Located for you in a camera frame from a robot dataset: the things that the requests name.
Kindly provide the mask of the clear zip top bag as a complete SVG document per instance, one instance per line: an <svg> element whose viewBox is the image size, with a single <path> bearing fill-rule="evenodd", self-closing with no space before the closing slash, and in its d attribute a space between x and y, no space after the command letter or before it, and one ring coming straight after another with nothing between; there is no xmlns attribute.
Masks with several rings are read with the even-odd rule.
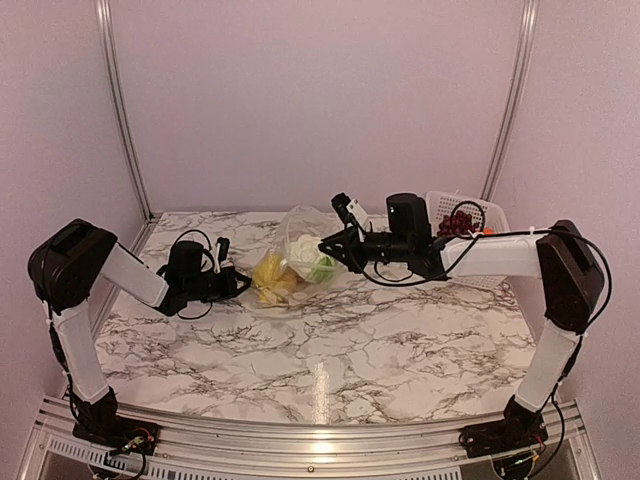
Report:
<svg viewBox="0 0 640 480"><path fill-rule="evenodd" d="M258 303L265 307L296 305L328 289L346 268L321 252L319 245L340 229L336 215L309 206L290 210L253 269Z"/></svg>

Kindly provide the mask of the fake white cauliflower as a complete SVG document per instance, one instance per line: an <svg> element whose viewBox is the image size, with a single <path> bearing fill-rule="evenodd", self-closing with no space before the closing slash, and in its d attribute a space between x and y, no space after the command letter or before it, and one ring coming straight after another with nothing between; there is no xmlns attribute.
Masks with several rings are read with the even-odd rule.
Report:
<svg viewBox="0 0 640 480"><path fill-rule="evenodd" d="M320 237L303 234L289 244L289 266L305 281L311 267L324 255L318 248L320 242Z"/></svg>

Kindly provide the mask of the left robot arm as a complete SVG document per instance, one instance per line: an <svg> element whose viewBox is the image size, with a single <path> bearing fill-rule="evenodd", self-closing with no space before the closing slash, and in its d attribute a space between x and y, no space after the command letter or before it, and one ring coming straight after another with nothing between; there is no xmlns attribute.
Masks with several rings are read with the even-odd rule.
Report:
<svg viewBox="0 0 640 480"><path fill-rule="evenodd" d="M30 256L28 275L45 309L54 355L68 382L75 437L115 453L150 454L157 424L118 413L114 389L103 373L92 332L89 297L104 279L166 317L181 317L192 303L213 306L234 299L252 283L228 259L221 237L201 244L181 235L165 265L152 271L117 236L74 219Z"/></svg>

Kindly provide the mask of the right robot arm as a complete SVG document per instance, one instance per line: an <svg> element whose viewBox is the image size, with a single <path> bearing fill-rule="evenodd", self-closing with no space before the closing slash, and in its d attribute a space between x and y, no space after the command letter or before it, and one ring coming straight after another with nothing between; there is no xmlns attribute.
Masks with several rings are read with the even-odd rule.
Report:
<svg viewBox="0 0 640 480"><path fill-rule="evenodd" d="M611 300L612 272L601 249L570 220L491 234L481 226L464 232L449 224L434 234L426 199L413 193L387 198L385 231L374 230L361 205L344 193L335 195L331 205L342 228L320 241L320 252L376 285L472 286L483 280L491 291L511 278L541 282L545 323L524 378L501 419L462 428L459 443L468 457L477 458L545 442L543 410L557 402L557 390L588 330Z"/></svg>

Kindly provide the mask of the fake red grapes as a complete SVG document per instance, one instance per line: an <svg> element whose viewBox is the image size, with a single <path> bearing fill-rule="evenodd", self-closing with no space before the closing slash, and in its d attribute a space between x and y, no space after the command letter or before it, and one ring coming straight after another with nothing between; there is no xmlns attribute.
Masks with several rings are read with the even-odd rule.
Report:
<svg viewBox="0 0 640 480"><path fill-rule="evenodd" d="M466 236L477 232L482 224L474 220L470 213L458 210L454 215L444 215L439 224L437 236Z"/></svg>

